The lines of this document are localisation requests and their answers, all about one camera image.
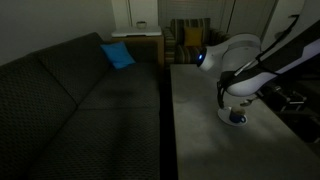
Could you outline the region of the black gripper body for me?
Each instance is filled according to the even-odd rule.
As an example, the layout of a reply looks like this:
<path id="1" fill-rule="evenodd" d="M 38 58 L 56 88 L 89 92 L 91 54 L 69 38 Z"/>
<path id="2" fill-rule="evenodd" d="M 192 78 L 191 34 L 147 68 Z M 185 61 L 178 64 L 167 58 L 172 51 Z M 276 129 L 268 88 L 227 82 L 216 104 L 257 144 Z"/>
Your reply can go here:
<path id="1" fill-rule="evenodd" d="M 277 112 L 302 111 L 307 101 L 307 97 L 299 92 L 284 89 L 276 84 L 265 85 L 258 91 L 258 94 L 272 110 Z"/>

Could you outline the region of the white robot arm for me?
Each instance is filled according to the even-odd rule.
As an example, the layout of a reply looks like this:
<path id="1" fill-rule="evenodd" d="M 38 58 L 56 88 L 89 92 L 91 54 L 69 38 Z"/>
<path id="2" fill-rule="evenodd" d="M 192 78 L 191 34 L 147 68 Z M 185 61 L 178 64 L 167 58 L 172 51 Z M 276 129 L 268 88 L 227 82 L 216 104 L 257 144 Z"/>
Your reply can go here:
<path id="1" fill-rule="evenodd" d="M 224 93 L 244 97 L 257 92 L 267 82 L 313 59 L 320 52 L 320 21 L 316 21 L 280 49 L 264 58 L 292 30 L 296 21 L 266 50 L 260 50 L 260 40 L 253 34 L 235 35 L 227 41 L 205 47 L 197 66 L 208 73 L 219 72 L 217 100 L 224 109 Z"/>

